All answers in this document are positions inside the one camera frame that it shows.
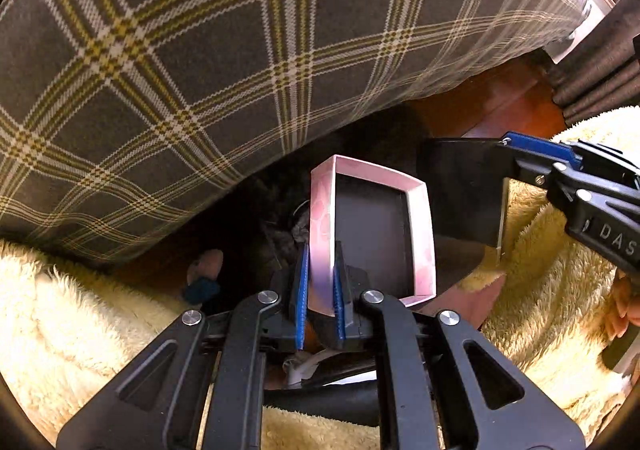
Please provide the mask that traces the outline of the person's right hand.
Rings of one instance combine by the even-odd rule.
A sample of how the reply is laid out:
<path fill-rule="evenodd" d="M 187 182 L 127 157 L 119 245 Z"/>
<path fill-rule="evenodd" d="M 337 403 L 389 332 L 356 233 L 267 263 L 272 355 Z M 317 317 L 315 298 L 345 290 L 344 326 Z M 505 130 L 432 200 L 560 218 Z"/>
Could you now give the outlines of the person's right hand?
<path fill-rule="evenodd" d="M 630 326 L 638 326 L 639 321 L 639 293 L 634 290 L 631 278 L 617 269 L 611 288 L 611 305 L 604 316 L 608 340 L 621 338 Z"/>

